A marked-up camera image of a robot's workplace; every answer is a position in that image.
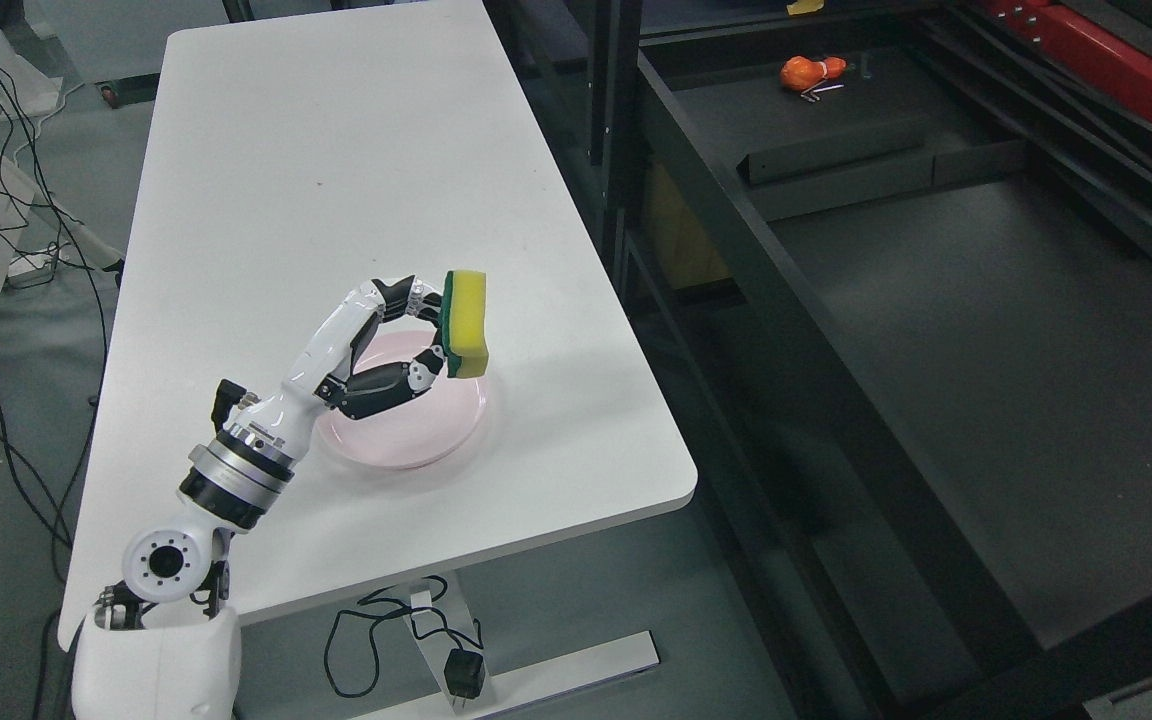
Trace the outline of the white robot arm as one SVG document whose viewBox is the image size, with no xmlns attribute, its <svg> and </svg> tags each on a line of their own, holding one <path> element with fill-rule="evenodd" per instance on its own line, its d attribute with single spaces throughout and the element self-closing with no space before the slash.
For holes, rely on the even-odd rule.
<svg viewBox="0 0 1152 720">
<path fill-rule="evenodd" d="M 233 423 L 189 452 L 180 510 L 128 543 L 77 635 L 78 719 L 229 719 L 241 632 L 228 602 L 233 538 L 291 483 L 306 444 Z"/>
</svg>

